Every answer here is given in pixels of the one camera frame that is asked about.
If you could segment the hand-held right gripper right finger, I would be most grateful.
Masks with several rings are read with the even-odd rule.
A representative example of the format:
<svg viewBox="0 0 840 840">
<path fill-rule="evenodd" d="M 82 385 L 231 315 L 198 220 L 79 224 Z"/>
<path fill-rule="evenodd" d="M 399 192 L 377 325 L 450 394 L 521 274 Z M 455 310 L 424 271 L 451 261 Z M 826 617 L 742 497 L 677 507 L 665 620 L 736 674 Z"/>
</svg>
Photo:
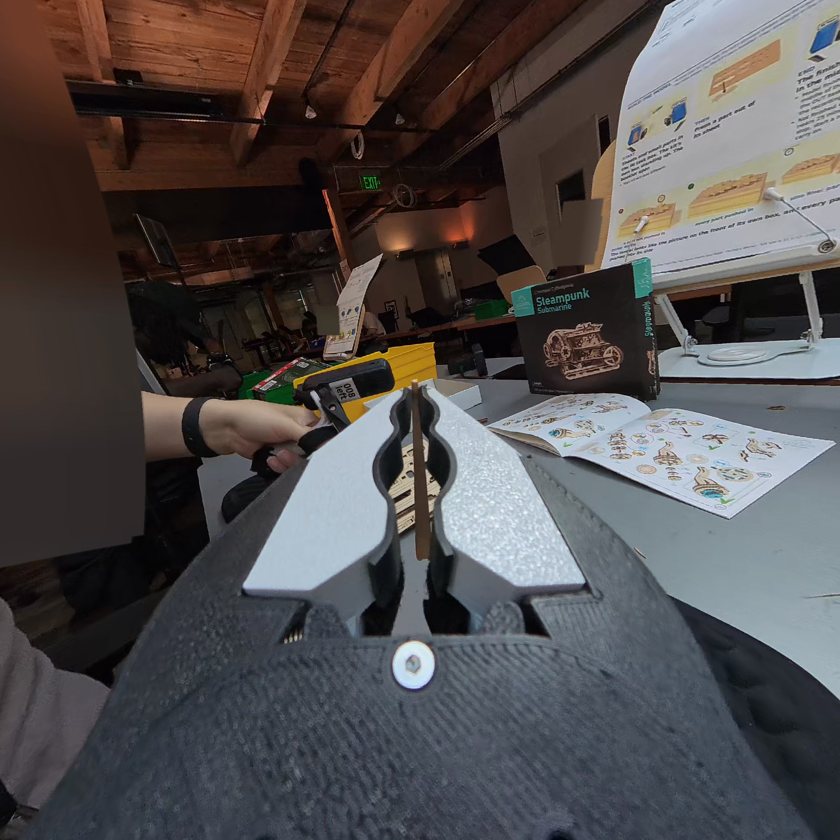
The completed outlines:
<svg viewBox="0 0 840 840">
<path fill-rule="evenodd" d="M 476 633 L 498 604 L 581 595 L 585 576 L 522 457 L 425 389 L 432 513 L 425 612 L 435 633 Z"/>
</svg>

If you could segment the slotted wooden parts sheet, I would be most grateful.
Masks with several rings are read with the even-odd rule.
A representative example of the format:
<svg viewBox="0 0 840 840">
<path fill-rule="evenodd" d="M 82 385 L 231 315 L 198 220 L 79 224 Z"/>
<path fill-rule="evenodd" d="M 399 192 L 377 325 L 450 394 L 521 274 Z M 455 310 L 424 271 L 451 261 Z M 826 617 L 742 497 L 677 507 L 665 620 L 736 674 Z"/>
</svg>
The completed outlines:
<svg viewBox="0 0 840 840">
<path fill-rule="evenodd" d="M 402 448 L 403 469 L 389 489 L 389 495 L 395 504 L 397 532 L 402 535 L 415 526 L 415 470 L 412 445 Z M 426 470 L 427 507 L 432 513 L 434 503 L 440 492 L 438 482 Z"/>
</svg>

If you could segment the thin wooden model part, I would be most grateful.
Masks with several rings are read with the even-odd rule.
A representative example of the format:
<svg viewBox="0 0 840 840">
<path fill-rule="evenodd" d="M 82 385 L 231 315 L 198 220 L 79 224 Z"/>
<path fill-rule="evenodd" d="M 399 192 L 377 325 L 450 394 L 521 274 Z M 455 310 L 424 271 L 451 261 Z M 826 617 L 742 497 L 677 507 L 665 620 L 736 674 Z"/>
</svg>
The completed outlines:
<svg viewBox="0 0 840 840">
<path fill-rule="evenodd" d="M 421 428 L 418 380 L 411 385 L 412 436 L 413 436 L 413 494 L 415 516 L 415 554 L 420 561 L 428 560 L 431 541 L 431 523 L 428 509 L 426 458 L 424 433 Z"/>
</svg>

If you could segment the dark model kit box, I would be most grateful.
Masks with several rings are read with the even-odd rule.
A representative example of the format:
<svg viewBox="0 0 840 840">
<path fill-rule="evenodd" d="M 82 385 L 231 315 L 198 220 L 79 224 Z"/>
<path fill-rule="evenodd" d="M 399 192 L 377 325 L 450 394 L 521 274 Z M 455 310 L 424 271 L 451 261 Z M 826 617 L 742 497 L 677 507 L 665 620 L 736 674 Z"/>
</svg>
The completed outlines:
<svg viewBox="0 0 840 840">
<path fill-rule="evenodd" d="M 531 393 L 658 397 L 648 258 L 517 289 L 511 301 Z"/>
</svg>

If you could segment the person's left hand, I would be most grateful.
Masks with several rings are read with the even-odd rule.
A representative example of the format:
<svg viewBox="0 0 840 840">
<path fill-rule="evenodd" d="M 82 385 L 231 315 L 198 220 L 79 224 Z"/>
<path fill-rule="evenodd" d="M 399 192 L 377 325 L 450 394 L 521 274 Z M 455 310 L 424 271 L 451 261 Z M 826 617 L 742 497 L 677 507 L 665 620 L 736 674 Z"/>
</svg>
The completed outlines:
<svg viewBox="0 0 840 840">
<path fill-rule="evenodd" d="M 204 439 L 214 452 L 253 458 L 258 450 L 268 447 L 272 454 L 266 467 L 281 475 L 301 461 L 291 448 L 319 420 L 303 406 L 245 400 L 222 402 L 213 418 L 202 423 Z"/>
</svg>

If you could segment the yellow plastic bin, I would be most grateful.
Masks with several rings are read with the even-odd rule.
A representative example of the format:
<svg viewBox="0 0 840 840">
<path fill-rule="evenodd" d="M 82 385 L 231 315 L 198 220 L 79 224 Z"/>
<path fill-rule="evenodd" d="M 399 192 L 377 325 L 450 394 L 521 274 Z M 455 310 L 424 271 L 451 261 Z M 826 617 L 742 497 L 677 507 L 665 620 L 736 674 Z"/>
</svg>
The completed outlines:
<svg viewBox="0 0 840 840">
<path fill-rule="evenodd" d="M 383 358 L 384 360 L 388 361 L 388 363 L 392 367 L 392 372 L 395 377 L 395 388 L 393 391 L 388 392 L 388 394 L 392 392 L 398 392 L 406 387 L 409 387 L 412 384 L 413 380 L 425 381 L 436 377 L 436 360 L 433 343 L 420 343 L 406 346 L 398 346 L 395 348 L 390 348 L 386 352 L 370 353 L 359 359 L 345 361 L 341 364 L 335 364 L 325 371 L 328 371 L 337 366 L 341 368 L 347 368 L 353 363 L 370 358 Z M 294 385 L 300 385 L 301 383 L 303 383 L 303 381 L 304 379 L 295 380 Z M 384 395 L 387 395 L 387 393 L 383 395 L 368 397 L 361 401 L 347 405 L 347 408 L 349 409 L 349 417 L 352 420 L 352 423 L 360 417 L 362 417 L 363 414 L 367 412 L 368 403 L 371 403 L 372 401 Z"/>
</svg>

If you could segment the distant printed instruction sheet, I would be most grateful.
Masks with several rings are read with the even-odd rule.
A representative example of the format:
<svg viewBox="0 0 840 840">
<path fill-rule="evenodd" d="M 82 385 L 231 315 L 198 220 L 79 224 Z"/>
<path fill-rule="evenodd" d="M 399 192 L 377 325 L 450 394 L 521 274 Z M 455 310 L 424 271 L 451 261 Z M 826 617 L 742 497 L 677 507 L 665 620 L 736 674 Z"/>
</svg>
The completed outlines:
<svg viewBox="0 0 840 840">
<path fill-rule="evenodd" d="M 361 341 L 366 294 L 383 257 L 379 254 L 352 269 L 334 309 L 318 317 L 318 328 L 325 336 L 324 361 L 346 361 L 355 356 Z"/>
</svg>

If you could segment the red green cardboard box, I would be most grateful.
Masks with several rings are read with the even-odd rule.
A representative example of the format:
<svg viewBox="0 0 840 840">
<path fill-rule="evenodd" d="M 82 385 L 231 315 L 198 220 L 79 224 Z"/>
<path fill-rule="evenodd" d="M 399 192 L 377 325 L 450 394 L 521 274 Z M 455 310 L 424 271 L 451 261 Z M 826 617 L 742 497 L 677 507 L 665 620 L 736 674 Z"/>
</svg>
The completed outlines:
<svg viewBox="0 0 840 840">
<path fill-rule="evenodd" d="M 250 390 L 250 398 L 266 403 L 296 405 L 295 380 L 327 370 L 331 365 L 307 358 L 291 360 Z"/>
</svg>

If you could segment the white cardboard tray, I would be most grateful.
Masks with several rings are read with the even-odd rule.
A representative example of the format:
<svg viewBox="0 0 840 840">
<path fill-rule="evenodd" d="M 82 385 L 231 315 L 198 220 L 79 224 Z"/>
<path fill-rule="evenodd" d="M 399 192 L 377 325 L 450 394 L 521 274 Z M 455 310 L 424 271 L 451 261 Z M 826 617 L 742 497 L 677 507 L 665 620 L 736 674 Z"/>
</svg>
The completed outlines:
<svg viewBox="0 0 840 840">
<path fill-rule="evenodd" d="M 418 384 L 427 387 L 430 391 L 435 390 L 439 392 L 464 411 L 482 403 L 478 381 L 433 378 L 419 381 Z"/>
</svg>

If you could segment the black wristband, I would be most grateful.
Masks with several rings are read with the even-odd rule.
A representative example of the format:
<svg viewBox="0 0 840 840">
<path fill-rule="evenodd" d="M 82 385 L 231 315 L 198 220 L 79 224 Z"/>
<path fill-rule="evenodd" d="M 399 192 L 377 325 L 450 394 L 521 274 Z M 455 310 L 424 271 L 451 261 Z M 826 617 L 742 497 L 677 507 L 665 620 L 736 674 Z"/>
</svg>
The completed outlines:
<svg viewBox="0 0 840 840">
<path fill-rule="evenodd" d="M 189 400 L 184 406 L 182 414 L 182 437 L 183 443 L 193 457 L 200 459 L 211 459 L 219 456 L 219 453 L 208 446 L 201 429 L 201 414 L 207 403 L 215 402 L 211 396 L 198 396 Z"/>
</svg>

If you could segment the open assembly instruction booklet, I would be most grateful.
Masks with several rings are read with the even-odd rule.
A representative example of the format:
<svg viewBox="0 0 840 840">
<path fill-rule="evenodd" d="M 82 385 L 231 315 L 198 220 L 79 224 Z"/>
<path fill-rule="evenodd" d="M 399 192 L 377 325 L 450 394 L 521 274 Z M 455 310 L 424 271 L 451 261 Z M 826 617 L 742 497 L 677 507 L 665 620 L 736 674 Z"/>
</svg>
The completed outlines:
<svg viewBox="0 0 840 840">
<path fill-rule="evenodd" d="M 488 427 L 725 519 L 835 445 L 616 393 L 553 396 Z"/>
</svg>

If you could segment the black board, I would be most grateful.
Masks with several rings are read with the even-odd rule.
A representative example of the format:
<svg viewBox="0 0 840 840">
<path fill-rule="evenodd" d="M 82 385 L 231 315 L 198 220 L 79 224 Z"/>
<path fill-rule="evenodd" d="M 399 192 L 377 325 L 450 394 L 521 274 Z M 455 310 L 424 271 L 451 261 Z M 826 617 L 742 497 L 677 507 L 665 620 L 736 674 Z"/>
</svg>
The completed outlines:
<svg viewBox="0 0 840 840">
<path fill-rule="evenodd" d="M 534 265 L 529 251 L 515 234 L 480 248 L 477 257 L 499 277 Z"/>
</svg>

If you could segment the dark flat hanging panel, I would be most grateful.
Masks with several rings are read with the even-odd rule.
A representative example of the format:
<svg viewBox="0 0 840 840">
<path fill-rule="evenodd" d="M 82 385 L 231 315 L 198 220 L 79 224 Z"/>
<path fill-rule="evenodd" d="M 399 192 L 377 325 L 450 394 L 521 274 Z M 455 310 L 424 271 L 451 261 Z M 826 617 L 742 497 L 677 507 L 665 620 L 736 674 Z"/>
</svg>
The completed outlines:
<svg viewBox="0 0 840 840">
<path fill-rule="evenodd" d="M 163 224 L 139 213 L 134 214 L 134 219 L 154 261 L 160 266 L 179 270 L 178 258 Z"/>
</svg>

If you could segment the person's grey shirt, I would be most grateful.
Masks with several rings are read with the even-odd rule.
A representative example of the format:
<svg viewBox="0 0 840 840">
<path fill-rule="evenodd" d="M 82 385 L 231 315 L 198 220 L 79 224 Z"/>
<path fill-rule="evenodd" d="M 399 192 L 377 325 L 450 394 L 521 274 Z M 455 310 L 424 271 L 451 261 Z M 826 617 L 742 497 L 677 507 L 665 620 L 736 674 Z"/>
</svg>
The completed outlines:
<svg viewBox="0 0 840 840">
<path fill-rule="evenodd" d="M 19 832 L 49 800 L 110 695 L 101 682 L 54 666 L 1 601 L 1 827 Z"/>
</svg>

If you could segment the large printed instruction sheet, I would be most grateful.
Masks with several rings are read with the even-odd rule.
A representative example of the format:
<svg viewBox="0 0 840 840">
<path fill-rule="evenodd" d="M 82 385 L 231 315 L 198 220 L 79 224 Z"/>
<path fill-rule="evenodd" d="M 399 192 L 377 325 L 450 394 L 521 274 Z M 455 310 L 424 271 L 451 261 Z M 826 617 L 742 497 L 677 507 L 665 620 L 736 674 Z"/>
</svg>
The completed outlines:
<svg viewBox="0 0 840 840">
<path fill-rule="evenodd" d="M 839 2 L 667 5 L 620 109 L 602 267 L 838 260 Z"/>
</svg>

